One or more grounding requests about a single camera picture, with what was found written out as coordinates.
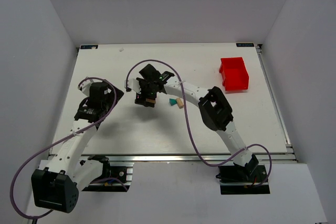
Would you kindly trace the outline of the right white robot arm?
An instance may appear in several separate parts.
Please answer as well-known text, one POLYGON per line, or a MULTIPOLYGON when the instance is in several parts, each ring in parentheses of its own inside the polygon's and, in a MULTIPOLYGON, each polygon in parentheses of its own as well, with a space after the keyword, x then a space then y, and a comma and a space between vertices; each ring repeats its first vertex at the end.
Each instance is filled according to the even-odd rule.
POLYGON ((222 139, 233 156, 234 166, 245 177, 250 177, 257 168, 257 157, 247 148, 239 135, 233 117, 233 109, 219 87, 201 88, 184 82, 176 70, 160 73, 151 64, 139 71, 140 78, 125 81, 127 91, 135 91, 135 103, 155 107, 158 93, 182 98, 184 103, 195 105, 203 123, 222 139))

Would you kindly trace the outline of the natural wooden arch block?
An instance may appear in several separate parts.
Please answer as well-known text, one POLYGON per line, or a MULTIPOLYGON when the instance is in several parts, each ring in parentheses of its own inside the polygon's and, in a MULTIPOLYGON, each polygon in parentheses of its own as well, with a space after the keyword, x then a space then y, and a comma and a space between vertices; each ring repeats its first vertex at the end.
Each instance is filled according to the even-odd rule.
POLYGON ((180 98, 176 98, 176 104, 180 109, 184 108, 184 103, 180 98))

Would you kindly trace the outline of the red plastic bin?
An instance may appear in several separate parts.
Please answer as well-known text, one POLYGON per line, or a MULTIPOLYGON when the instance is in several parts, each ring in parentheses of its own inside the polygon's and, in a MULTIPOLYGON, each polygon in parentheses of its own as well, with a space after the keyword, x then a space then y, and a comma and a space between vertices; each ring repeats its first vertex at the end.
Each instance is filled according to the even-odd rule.
POLYGON ((242 57, 221 58, 219 73, 226 91, 245 91, 249 87, 249 74, 242 57))

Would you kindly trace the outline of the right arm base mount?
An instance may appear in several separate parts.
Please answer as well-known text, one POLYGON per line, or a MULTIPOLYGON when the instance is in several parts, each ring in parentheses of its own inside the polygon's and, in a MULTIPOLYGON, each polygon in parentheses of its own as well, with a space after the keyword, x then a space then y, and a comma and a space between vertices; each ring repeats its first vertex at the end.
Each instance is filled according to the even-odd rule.
POLYGON ((239 174, 235 166, 220 166, 216 178, 220 184, 221 195, 268 195, 267 171, 258 165, 250 177, 239 174))

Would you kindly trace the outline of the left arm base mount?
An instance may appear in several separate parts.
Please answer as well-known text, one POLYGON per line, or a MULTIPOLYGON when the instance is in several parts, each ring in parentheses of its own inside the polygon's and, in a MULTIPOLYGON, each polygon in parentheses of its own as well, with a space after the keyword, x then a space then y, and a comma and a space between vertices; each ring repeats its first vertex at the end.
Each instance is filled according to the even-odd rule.
POLYGON ((82 191, 89 192, 126 192, 131 185, 133 176, 133 163, 111 162, 110 175, 106 178, 97 178, 101 180, 98 183, 91 183, 82 191))

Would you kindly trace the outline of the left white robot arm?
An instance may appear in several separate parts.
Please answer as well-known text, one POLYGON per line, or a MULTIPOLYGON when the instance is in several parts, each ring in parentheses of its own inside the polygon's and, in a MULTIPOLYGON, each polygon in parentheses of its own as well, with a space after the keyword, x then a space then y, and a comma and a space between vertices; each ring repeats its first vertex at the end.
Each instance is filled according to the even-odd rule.
POLYGON ((110 177, 109 159, 102 155, 80 158, 108 112, 123 97, 123 91, 104 81, 82 83, 85 98, 80 102, 71 128, 70 139, 44 169, 36 169, 31 177, 34 203, 37 207, 70 213, 79 193, 95 180, 110 177))

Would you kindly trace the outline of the small natural wooden block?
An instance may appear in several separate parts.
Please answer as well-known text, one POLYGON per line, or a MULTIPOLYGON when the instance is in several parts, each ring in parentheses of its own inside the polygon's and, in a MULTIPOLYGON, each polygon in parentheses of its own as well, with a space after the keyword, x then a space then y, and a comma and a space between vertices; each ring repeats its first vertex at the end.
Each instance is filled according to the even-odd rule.
POLYGON ((152 100, 152 99, 146 99, 146 102, 148 102, 148 103, 153 103, 153 104, 156 103, 156 101, 155 101, 155 100, 152 100))

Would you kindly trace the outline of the teal wooden triangle block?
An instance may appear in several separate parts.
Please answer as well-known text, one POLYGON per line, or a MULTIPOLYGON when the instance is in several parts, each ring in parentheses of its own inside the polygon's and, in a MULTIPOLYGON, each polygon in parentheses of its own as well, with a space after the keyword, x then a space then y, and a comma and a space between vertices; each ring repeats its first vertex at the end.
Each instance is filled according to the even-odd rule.
POLYGON ((173 106, 177 104, 177 101, 175 99, 169 99, 169 103, 171 106, 173 106))

